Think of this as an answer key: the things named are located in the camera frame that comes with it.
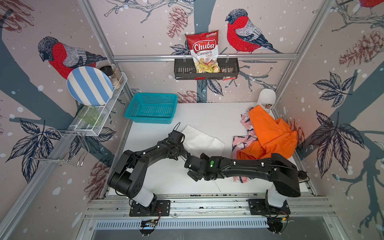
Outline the white shorts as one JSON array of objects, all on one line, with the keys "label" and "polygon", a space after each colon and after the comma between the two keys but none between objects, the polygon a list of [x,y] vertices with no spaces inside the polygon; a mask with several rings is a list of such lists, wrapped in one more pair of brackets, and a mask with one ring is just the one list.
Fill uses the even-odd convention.
[{"label": "white shorts", "polygon": [[185,135],[183,142],[184,148],[193,156],[199,157],[201,154],[209,157],[221,156],[224,151],[225,143],[190,125],[184,128],[182,134]]}]

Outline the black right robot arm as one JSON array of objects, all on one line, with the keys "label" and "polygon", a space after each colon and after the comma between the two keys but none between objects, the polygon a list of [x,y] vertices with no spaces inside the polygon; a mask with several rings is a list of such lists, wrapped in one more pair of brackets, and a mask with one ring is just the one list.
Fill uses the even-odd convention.
[{"label": "black right robot arm", "polygon": [[235,160],[220,156],[189,156],[184,167],[194,180],[214,181],[230,177],[247,177],[273,183],[267,191],[270,207],[281,209],[288,198],[301,196],[299,170],[280,154],[259,160]]}]

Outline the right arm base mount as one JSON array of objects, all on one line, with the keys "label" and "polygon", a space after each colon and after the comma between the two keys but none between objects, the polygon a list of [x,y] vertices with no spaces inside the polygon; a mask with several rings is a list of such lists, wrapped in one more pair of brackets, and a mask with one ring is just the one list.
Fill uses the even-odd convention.
[{"label": "right arm base mount", "polygon": [[265,199],[249,199],[247,200],[251,215],[277,217],[279,215],[290,215],[291,210],[287,201],[281,208],[273,207],[268,204]]}]

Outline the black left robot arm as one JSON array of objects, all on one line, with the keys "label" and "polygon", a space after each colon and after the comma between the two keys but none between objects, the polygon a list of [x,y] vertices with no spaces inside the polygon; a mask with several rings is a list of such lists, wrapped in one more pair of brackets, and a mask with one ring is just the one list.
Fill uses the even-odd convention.
[{"label": "black left robot arm", "polygon": [[108,186],[119,196],[127,197],[153,211],[157,197],[144,187],[148,167],[163,159],[188,158],[191,154],[184,148],[184,139],[184,134],[173,130],[166,139],[151,148],[137,152],[124,151],[110,171]]}]

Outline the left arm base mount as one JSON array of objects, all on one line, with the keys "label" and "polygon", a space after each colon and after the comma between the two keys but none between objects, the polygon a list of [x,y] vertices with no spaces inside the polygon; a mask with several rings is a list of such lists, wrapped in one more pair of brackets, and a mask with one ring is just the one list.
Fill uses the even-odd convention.
[{"label": "left arm base mount", "polygon": [[131,202],[130,217],[158,217],[169,216],[171,201],[156,200],[152,201],[148,207],[144,207],[136,201]]}]

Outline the orange cloth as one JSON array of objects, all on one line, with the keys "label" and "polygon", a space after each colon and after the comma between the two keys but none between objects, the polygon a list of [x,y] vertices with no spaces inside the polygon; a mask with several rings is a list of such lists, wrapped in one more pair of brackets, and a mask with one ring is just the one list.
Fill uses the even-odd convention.
[{"label": "orange cloth", "polygon": [[236,153],[238,160],[257,160],[280,154],[289,159],[298,143],[298,133],[283,120],[274,120],[261,106],[249,111],[249,119],[257,140]]}]

